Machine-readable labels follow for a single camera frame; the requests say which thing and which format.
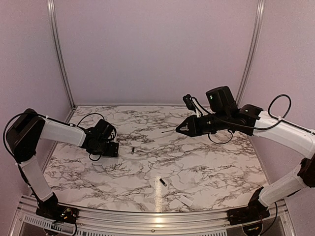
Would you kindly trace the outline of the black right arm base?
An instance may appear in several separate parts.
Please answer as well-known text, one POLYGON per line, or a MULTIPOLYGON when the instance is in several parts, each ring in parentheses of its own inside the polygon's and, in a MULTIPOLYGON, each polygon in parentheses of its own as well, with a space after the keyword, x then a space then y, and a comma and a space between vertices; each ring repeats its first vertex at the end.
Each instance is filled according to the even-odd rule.
POLYGON ((258 198, 250 199, 245 207, 230 209, 227 218, 230 225, 244 224, 252 221, 262 220, 270 216, 268 207, 260 203, 258 198))

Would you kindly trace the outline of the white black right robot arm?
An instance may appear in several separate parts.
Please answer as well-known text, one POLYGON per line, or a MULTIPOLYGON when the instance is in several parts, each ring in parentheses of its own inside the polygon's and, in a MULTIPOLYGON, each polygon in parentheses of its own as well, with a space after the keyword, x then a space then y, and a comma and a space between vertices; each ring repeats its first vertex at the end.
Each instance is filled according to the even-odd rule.
POLYGON ((210 136, 217 131, 236 131, 248 136, 269 139, 286 146, 301 155, 301 163, 290 173, 274 183, 255 191, 244 216, 255 220, 271 204, 295 194, 303 188, 315 186, 315 132, 276 117, 260 107, 247 104, 238 108, 236 101, 227 86, 211 89, 206 92, 210 110, 202 114, 203 107, 195 97, 187 94, 183 97, 187 108, 195 114, 187 117, 176 127, 176 132, 189 136, 210 136))

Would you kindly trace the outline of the white battery cover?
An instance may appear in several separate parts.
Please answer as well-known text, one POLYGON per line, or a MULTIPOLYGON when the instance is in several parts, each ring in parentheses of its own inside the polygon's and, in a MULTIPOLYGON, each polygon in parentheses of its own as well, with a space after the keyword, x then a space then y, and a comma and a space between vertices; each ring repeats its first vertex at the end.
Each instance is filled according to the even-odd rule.
POLYGON ((190 200, 189 198, 187 198, 187 197, 185 197, 185 196, 180 196, 179 198, 178 198, 178 200, 180 201, 180 202, 182 202, 183 204, 185 204, 185 205, 187 205, 187 206, 192 206, 192 204, 193 204, 193 201, 192 200, 190 200))

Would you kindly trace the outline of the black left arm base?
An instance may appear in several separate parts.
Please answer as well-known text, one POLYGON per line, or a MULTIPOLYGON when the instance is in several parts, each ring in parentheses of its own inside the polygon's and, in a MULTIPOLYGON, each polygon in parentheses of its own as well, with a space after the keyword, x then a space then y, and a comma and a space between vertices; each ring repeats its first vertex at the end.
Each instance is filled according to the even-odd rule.
POLYGON ((45 201, 38 202, 36 209, 36 215, 38 216, 69 224, 76 223, 78 212, 78 209, 75 207, 60 205, 55 194, 45 201))

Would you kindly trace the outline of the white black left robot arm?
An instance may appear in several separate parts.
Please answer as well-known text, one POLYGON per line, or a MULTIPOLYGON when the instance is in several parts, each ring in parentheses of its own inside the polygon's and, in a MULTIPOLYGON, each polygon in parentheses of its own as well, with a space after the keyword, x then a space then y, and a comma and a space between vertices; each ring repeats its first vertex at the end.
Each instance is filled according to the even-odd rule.
POLYGON ((14 158, 22 179, 52 219, 62 215, 62 207, 36 159, 38 143, 49 140, 79 147, 89 157, 116 158, 119 151, 119 144, 114 141, 116 136, 116 128, 104 118, 93 127, 83 128, 44 116, 33 109, 26 109, 12 117, 2 133, 4 147, 14 158))

